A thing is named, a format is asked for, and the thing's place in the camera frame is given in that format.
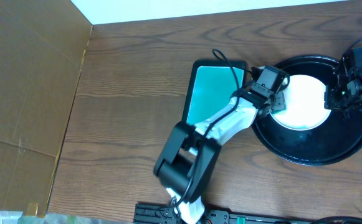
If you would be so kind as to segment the white plate with green stain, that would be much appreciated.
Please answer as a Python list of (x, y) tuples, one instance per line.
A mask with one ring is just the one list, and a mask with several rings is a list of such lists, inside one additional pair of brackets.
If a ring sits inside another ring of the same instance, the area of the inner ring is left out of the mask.
[(326, 86), (308, 75), (292, 75), (283, 91), (286, 108), (271, 113), (281, 126), (294, 131), (306, 131), (320, 126), (331, 111), (324, 107)]

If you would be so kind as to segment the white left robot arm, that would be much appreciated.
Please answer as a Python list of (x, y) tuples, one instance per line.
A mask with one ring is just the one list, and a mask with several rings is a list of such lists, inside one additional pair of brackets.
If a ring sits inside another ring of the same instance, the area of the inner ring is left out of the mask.
[(171, 131), (153, 169), (170, 194), (176, 218), (197, 223), (205, 207), (201, 195), (212, 176), (222, 146), (243, 129), (252, 126), (258, 115), (273, 106), (285, 108), (283, 91), (287, 85), (267, 88), (253, 82), (249, 90), (236, 90), (223, 109), (196, 124), (180, 121)]

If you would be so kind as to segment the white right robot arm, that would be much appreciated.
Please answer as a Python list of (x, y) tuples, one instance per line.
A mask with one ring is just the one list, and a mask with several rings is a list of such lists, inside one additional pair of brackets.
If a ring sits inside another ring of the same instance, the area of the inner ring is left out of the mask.
[(325, 109), (348, 111), (362, 106), (362, 66), (349, 69), (344, 66), (336, 77), (336, 85), (326, 86)]

